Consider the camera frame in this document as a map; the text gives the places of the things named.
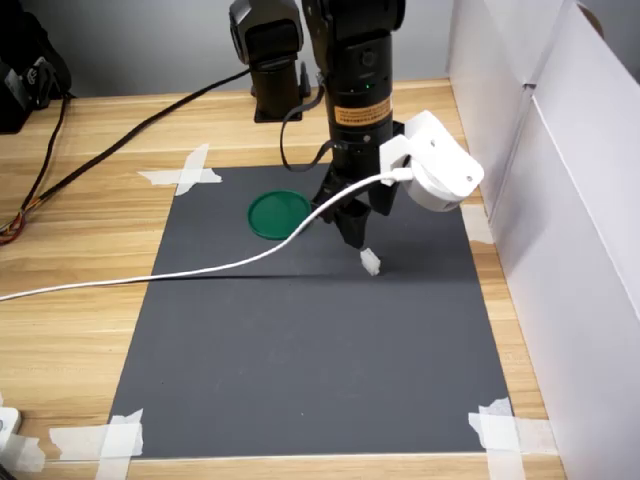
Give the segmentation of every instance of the warning label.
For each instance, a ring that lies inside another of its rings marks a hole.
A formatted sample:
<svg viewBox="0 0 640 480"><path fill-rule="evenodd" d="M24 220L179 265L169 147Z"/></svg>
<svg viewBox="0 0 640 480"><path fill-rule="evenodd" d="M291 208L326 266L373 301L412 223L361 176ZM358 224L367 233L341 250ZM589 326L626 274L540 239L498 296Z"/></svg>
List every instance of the warning label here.
<svg viewBox="0 0 640 480"><path fill-rule="evenodd" d="M391 115L392 109L391 97L377 105L366 108L335 107L336 123L347 127L373 125Z"/></svg>

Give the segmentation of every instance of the green lid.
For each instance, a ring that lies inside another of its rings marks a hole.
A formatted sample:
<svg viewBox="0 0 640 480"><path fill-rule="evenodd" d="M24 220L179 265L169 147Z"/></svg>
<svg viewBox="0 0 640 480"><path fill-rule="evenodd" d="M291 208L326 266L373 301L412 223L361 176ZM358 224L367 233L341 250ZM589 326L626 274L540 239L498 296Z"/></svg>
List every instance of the green lid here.
<svg viewBox="0 0 640 480"><path fill-rule="evenodd" d="M276 190L258 197L249 207L249 226L267 240L284 240L311 214L311 204L301 194Z"/></svg>

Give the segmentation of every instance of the black mat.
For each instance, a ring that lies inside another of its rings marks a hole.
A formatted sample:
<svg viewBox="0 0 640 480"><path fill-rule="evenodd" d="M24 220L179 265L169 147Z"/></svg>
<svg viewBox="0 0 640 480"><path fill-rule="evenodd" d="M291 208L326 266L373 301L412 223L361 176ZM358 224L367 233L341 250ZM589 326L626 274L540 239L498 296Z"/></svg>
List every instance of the black mat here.
<svg viewBox="0 0 640 480"><path fill-rule="evenodd" d="M324 167L217 170L176 197L154 273L244 259L275 188L312 196ZM144 457L481 451L467 414L507 396L459 211L403 190L372 215L372 278L334 226L216 278L149 285L112 415L144 408Z"/></svg>

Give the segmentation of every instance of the small white object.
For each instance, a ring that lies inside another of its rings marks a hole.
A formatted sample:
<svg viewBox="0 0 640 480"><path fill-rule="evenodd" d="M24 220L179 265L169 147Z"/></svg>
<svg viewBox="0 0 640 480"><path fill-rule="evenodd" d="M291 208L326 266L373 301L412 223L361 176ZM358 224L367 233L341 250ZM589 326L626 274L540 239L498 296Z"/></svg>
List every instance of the small white object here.
<svg viewBox="0 0 640 480"><path fill-rule="evenodd" d="M409 120L404 135L380 147L380 172L398 169L408 156L413 180L402 180L407 192L416 203L435 212L456 208L484 178L480 164L428 111Z"/></svg>
<svg viewBox="0 0 640 480"><path fill-rule="evenodd" d="M12 435L20 428L20 412L15 408L0 408L0 452L7 446Z"/></svg>
<svg viewBox="0 0 640 480"><path fill-rule="evenodd" d="M370 248L360 252L360 259L362 260L362 266L369 272L369 275L376 277L380 274L382 262Z"/></svg>

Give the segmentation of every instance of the wooden desk surface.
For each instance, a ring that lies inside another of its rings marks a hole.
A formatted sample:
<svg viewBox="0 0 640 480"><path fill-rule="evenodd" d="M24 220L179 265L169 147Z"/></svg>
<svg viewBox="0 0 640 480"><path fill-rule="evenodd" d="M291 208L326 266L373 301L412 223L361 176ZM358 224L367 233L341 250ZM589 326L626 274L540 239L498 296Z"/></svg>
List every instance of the wooden desk surface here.
<svg viewBox="0 0 640 480"><path fill-rule="evenodd" d="M46 185L100 153L179 96L74 100ZM399 83L396 118L431 110L465 145L448 80ZM242 92L205 96L134 139L37 211L22 237L0 248L0 294L68 282L148 275L175 187L151 186L143 170L180 169L209 143L207 167L280 164L280 125L252 122ZM59 102L34 113L19 135L0 137L0 220L12 218L40 168ZM287 130L292 162L328 138L318 107ZM482 204L475 194L468 203ZM536 378L493 245L471 242L515 414L546 418ZM57 462L49 428L102 425L120 377L146 285L60 292L0 303L0 393L22 411L21 434L39 437L47 466L29 478L93 478L95 464ZM525 456L527 478L564 478L557 457ZM485 479L486 456L378 455L211 460L133 460L129 478Z"/></svg>

